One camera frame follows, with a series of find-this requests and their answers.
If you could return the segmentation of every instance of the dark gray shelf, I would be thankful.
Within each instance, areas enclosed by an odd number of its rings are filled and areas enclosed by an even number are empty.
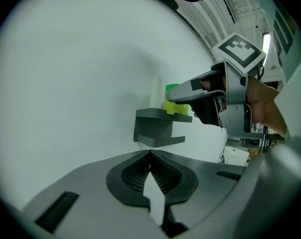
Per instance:
[[[185,136],[171,137],[172,123],[192,122],[191,116],[167,114],[165,110],[148,108],[136,111],[134,141],[149,147],[162,147],[185,142]]]
[[[167,112],[163,109],[157,108],[148,108],[143,110],[136,111],[136,117],[139,118],[155,118],[155,119],[163,119],[163,120],[171,120],[171,121],[179,121],[179,122],[192,122],[192,117],[183,115],[183,114],[167,114]]]

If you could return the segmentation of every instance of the white wall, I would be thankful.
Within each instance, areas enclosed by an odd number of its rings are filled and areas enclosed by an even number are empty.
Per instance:
[[[192,30],[156,0],[23,0],[0,32],[0,193],[21,209],[76,167],[149,148],[135,111],[154,77],[182,83],[212,63]],[[217,127],[176,123],[162,148],[214,161]]]

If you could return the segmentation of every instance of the person's arm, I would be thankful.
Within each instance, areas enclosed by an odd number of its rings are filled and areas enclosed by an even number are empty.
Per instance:
[[[210,91],[209,81],[202,81],[201,84],[204,90]],[[278,93],[256,78],[249,77],[247,100],[252,110],[252,123],[261,123],[286,137],[287,125],[274,101]]]

